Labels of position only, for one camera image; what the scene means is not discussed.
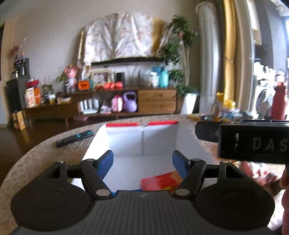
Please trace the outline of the person right hand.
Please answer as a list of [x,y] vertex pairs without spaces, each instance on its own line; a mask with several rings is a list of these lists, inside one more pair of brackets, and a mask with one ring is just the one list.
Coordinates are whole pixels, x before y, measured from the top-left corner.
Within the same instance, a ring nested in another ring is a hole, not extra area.
[[283,235],[289,235],[289,177],[288,177],[288,171],[285,168],[283,175],[280,180],[280,187],[283,189],[286,189],[283,198],[282,198],[282,206],[284,208],[284,214],[283,214],[283,227],[282,227],[282,234]]

